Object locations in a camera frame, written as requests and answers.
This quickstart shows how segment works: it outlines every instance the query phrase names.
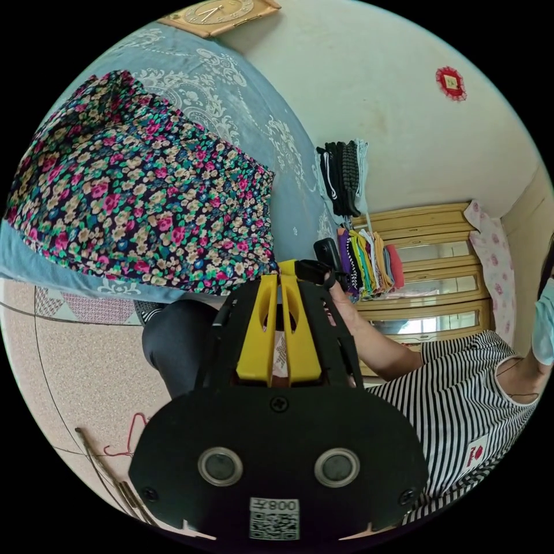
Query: lens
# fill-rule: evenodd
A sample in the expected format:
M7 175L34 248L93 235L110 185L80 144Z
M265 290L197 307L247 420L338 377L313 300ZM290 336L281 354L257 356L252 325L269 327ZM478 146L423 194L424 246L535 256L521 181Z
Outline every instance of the lens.
M325 478L330 481L344 481L352 473L352 462L350 458L343 455L331 456L325 461L321 470Z
M360 472L360 460L345 448L333 448L323 453L315 465L316 479L325 486L339 488L352 483Z
M213 479L227 481L235 473L235 463L226 454L212 454L206 460L206 472Z
M242 462L232 450L223 447L206 450L198 460L200 475L214 486L234 485L242 476Z

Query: dark pants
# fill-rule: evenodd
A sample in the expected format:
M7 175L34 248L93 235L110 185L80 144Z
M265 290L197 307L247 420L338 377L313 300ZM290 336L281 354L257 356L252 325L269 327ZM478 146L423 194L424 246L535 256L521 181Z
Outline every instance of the dark pants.
M143 352L172 399L194 389L206 337L218 311L196 300L168 304L147 322Z

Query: hand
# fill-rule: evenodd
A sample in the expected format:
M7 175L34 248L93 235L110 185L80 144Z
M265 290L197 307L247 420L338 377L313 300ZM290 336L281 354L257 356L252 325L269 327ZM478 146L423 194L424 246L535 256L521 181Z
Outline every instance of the hand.
M336 282L329 289L329 293L331 295L331 298L333 299L333 304L335 304L335 307L342 317L342 320L345 322L345 325L350 331L350 334L354 335L361 320L358 310L356 310L354 304L350 302L348 296L342 290L339 282Z

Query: sticker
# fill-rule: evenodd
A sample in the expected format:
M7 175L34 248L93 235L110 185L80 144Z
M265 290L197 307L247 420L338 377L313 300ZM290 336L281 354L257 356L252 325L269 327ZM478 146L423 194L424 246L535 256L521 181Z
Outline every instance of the sticker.
M251 498L250 538L296 541L300 538L298 500Z
M454 68L441 68L435 75L439 88L451 100L461 102L467 98L463 77Z
M466 457L463 463L462 474L471 471L485 459L486 444L489 440L488 435L474 440L468 447Z

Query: screw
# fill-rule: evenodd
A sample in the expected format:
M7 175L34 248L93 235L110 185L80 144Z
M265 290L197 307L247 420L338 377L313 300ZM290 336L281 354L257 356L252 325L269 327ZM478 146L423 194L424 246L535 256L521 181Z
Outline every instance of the screw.
M276 396L275 398L271 399L269 406L273 411L281 414L289 409L289 401L282 396Z
M408 504L411 500L413 500L413 497L414 497L414 491L412 489L408 489L407 491L404 491L401 495L400 495L400 498L398 499L398 503L401 505L401 506L405 506L406 504Z
M151 487L147 486L143 489L143 496L149 501L149 502L156 502L159 498L158 493L152 489Z

